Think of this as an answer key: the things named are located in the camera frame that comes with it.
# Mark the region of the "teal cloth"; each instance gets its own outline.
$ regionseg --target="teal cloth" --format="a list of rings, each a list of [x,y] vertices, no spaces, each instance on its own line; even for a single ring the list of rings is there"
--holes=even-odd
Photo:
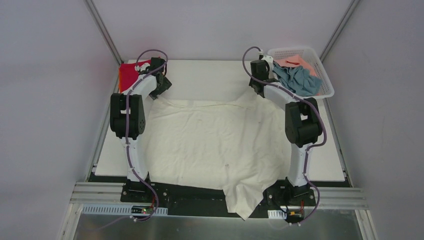
[[[316,76],[311,76],[309,70],[303,66],[286,67],[274,62],[274,69],[278,81],[292,93],[301,97],[315,96],[320,91],[323,81]]]

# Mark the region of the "purple cable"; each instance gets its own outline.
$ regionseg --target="purple cable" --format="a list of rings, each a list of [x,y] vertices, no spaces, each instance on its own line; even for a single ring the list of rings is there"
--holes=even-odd
[[[126,146],[126,158],[127,158],[127,160],[128,160],[128,165],[129,165],[129,167],[132,169],[132,173],[135,175],[135,177],[138,179],[138,180],[140,180],[140,182],[142,182],[144,185],[146,185],[152,192],[153,192],[153,194],[154,194],[154,198],[156,199],[156,208],[154,207],[153,208],[153,212],[152,213],[150,213],[148,216],[146,216],[146,217],[143,217],[143,218],[141,218],[141,219],[139,219],[138,221],[139,222],[142,222],[142,221],[146,221],[146,220],[148,220],[153,214],[155,214],[156,213],[156,210],[158,209],[158,207],[159,207],[159,197],[158,197],[158,194],[156,193],[156,191],[153,189],[153,187],[151,187],[146,181],[144,181],[139,175],[138,175],[138,173],[134,170],[134,168],[133,168],[133,164],[131,163],[131,158],[130,158],[130,146],[129,146],[129,141],[128,141],[128,135],[129,135],[129,131],[130,131],[130,94],[133,92],[133,90],[134,90],[134,88],[136,88],[145,78],[147,78],[148,76],[150,76],[150,75],[152,75],[153,73],[155,73],[155,72],[157,72],[157,71],[159,71],[161,68],[163,68],[166,64],[167,64],[167,62],[168,62],[168,55],[165,53],[165,52],[163,52],[163,51],[161,51],[161,50],[158,50],[158,49],[149,49],[149,50],[146,50],[146,51],[144,51],[144,52],[142,52],[139,56],[138,56],[138,58],[137,58],[137,61],[135,62],[135,65],[137,65],[137,63],[139,62],[139,60],[140,60],[140,58],[142,57],[142,55],[143,54],[145,54],[145,53],[147,53],[147,52],[152,52],[152,51],[155,51],[155,52],[160,52],[160,53],[162,53],[163,55],[165,55],[165,57],[166,57],[166,59],[165,59],[165,62],[161,65],[161,66],[159,66],[158,68],[156,68],[156,69],[154,69],[154,70],[152,70],[152,71],[150,71],[150,72],[148,72],[146,75],[144,75],[144,77],[142,78],[142,79],[140,79],[140,80],[138,80],[137,82],[135,82],[134,83],[134,85],[133,85],[133,87],[132,87],[132,89],[130,89],[128,92],[127,92],[127,94],[126,94],[126,123],[125,123],[125,143],[127,144],[127,146]]]
[[[315,190],[316,190],[316,193],[318,194],[318,196],[317,196],[317,198],[316,198],[316,204],[315,204],[315,207],[313,208],[313,210],[310,212],[310,214],[308,215],[308,216],[306,216],[302,221],[300,221],[299,222],[299,224],[300,223],[303,223],[306,219],[308,219],[316,210],[317,210],[317,208],[318,208],[318,205],[320,204],[320,198],[321,198],[321,193],[320,193],[320,190],[318,189],[318,187],[317,186],[315,186],[309,179],[308,179],[308,177],[307,177],[307,173],[306,173],[306,171],[307,171],[307,166],[308,166],[308,156],[309,156],[309,150],[311,149],[311,148],[315,148],[315,147],[320,147],[320,146],[322,146],[322,145],[324,145],[326,142],[327,142],[327,131],[326,131],[326,127],[324,126],[324,123],[323,123],[323,120],[321,119],[321,116],[320,116],[320,113],[318,112],[318,110],[315,108],[315,106],[312,104],[312,103],[310,103],[310,102],[308,102],[308,101],[306,101],[306,100],[304,100],[303,98],[301,98],[301,97],[298,97],[298,96],[296,96],[296,95],[294,95],[290,90],[288,90],[288,89],[286,89],[285,87],[283,87],[283,86],[280,86],[280,85],[276,85],[276,84],[274,84],[274,83],[269,83],[269,82],[266,82],[266,81],[262,81],[262,80],[259,80],[259,79],[257,79],[256,77],[254,77],[254,76],[252,76],[251,74],[250,74],[250,72],[248,71],[248,69],[246,68],[246,65],[245,65],[245,58],[246,58],[246,54],[248,54],[248,52],[250,51],[250,50],[252,50],[252,49],[257,49],[258,51],[261,51],[261,49],[258,47],[258,46],[252,46],[252,47],[249,47],[245,52],[244,52],[244,54],[243,54],[243,58],[242,58],[242,64],[243,64],[243,68],[244,68],[244,71],[246,71],[246,73],[247,73],[247,75],[249,75],[249,77],[251,77],[253,80],[255,80],[256,82],[258,82],[258,83],[261,83],[261,84],[264,84],[264,85],[270,85],[270,86],[273,86],[273,87],[275,87],[275,88],[278,88],[278,89],[281,89],[281,90],[283,90],[285,93],[287,93],[290,97],[292,97],[292,98],[294,98],[295,100],[298,100],[299,102],[302,102],[302,103],[304,103],[304,104],[307,104],[312,110],[313,110],[313,112],[315,113],[315,115],[317,116],[317,118],[318,118],[318,121],[319,121],[319,125],[321,126],[321,128],[322,128],[322,133],[323,133],[323,135],[324,135],[324,139],[322,140],[322,142],[321,143],[318,143],[318,144],[313,144],[313,145],[311,145],[311,146],[309,146],[307,149],[306,149],[306,154],[305,154],[305,162],[304,162],[304,165],[303,165],[303,177],[305,178],[305,180],[306,180],[306,182],[309,184],[309,185],[311,185]]]

